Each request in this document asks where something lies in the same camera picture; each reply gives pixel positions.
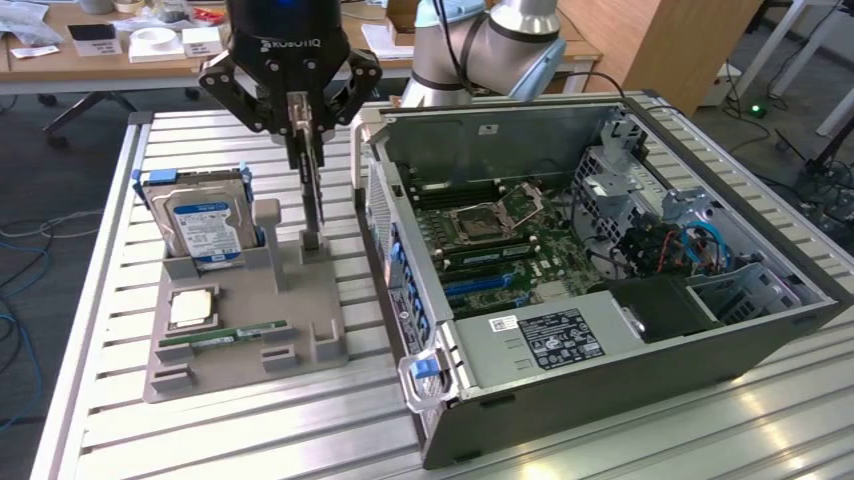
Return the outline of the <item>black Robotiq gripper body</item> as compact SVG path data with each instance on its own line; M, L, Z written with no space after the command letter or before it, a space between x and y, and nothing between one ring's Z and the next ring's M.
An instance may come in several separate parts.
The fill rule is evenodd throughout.
M322 91L350 55L338 1L228 1L229 57L276 92Z

